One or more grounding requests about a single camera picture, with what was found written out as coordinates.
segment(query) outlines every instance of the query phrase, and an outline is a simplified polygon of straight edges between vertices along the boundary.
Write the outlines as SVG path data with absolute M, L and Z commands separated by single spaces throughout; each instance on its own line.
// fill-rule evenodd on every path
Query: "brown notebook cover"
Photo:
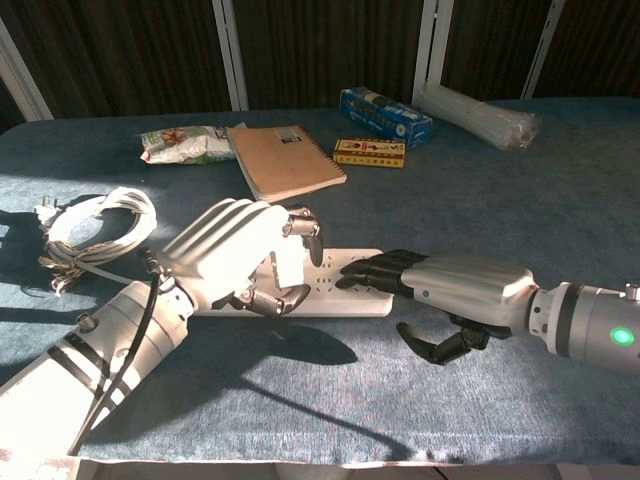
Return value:
M 347 180 L 302 127 L 231 128 L 229 137 L 258 200 L 276 202 Z

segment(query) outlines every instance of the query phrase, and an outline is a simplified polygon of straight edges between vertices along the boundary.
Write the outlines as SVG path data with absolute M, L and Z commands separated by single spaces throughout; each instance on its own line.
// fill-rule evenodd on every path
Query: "green indicator light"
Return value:
M 622 345 L 623 347 L 628 347 L 633 343 L 635 337 L 633 332 L 628 328 L 617 327 L 611 330 L 609 334 L 611 337 L 611 341 L 615 344 Z

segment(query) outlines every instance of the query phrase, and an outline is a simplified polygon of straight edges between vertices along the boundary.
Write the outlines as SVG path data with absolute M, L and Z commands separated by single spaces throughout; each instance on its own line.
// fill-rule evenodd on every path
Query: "dark curtain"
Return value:
M 422 0 L 235 0 L 249 106 L 335 107 L 365 85 L 411 100 Z
M 442 85 L 480 100 L 519 98 L 551 0 L 456 0 Z
M 2 0 L 54 117 L 228 110 L 211 0 Z
M 22 112 L 13 101 L 4 82 L 0 80 L 0 134 L 22 122 Z
M 567 0 L 537 97 L 640 97 L 640 2 Z

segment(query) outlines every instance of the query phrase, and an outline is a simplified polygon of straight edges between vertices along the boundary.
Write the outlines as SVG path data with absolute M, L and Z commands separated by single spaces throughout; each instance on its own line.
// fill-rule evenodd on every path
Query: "table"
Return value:
M 294 199 L 329 247 L 460 252 L 527 266 L 552 288 L 638 280 L 640 102 L 537 99 L 542 133 L 507 153 L 436 121 L 404 170 L 346 167 L 346 184 Z M 367 135 L 335 110 L 281 110 L 35 122 L 0 136 L 0 383 L 120 288 L 87 275 L 58 298 L 40 268 L 32 206 L 118 185 L 146 191 L 162 247 L 212 203 L 249 197 L 235 162 L 150 166 L 137 134 L 181 125 L 300 124 L 327 152 Z M 113 238 L 128 214 L 79 228 Z M 144 278 L 133 255 L 109 267 Z M 81 450 L 95 459 L 313 463 L 640 463 L 640 380 L 550 355 L 533 337 L 492 340 L 446 367 L 415 356 L 395 324 L 434 339 L 444 313 L 398 298 L 387 318 L 193 318 L 190 335 Z

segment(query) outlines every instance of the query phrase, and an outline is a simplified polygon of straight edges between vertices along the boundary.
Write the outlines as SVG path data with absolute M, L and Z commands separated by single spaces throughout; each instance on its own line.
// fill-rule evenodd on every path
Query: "black strap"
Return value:
M 47 350 L 47 353 L 53 360 L 58 363 L 58 365 L 69 372 L 76 380 L 82 383 L 82 385 L 87 387 L 87 389 L 91 393 L 93 393 L 94 399 L 100 398 L 102 396 L 102 387 L 100 387 L 99 385 L 94 387 L 93 382 L 91 381 L 91 377 L 87 375 L 78 365 L 76 365 L 66 353 L 60 350 L 60 348 L 54 345 L 49 350 Z M 116 408 L 116 404 L 113 402 L 113 400 L 109 399 L 105 404 L 105 408 L 107 408 L 109 411 L 112 411 L 114 408 Z
M 87 360 L 94 364 L 98 368 L 98 370 L 100 370 L 100 373 L 104 378 L 113 380 L 113 377 L 115 377 L 115 373 L 111 373 L 111 366 L 109 365 L 109 362 L 102 358 L 100 354 L 98 354 L 98 352 L 96 352 L 91 347 L 91 345 L 85 342 L 74 332 L 65 335 L 64 339 L 67 341 L 67 343 L 69 343 L 69 345 L 78 350 L 78 352 L 80 352 Z M 131 393 L 131 387 L 129 387 L 129 385 L 127 385 L 124 380 L 120 382 L 120 385 L 118 385 L 118 389 L 125 397 Z
M 569 285 L 558 315 L 558 326 L 556 328 L 556 353 L 563 357 L 569 356 L 569 333 L 571 332 L 571 321 L 573 320 L 573 312 L 578 303 L 578 294 L 580 293 L 580 285 Z

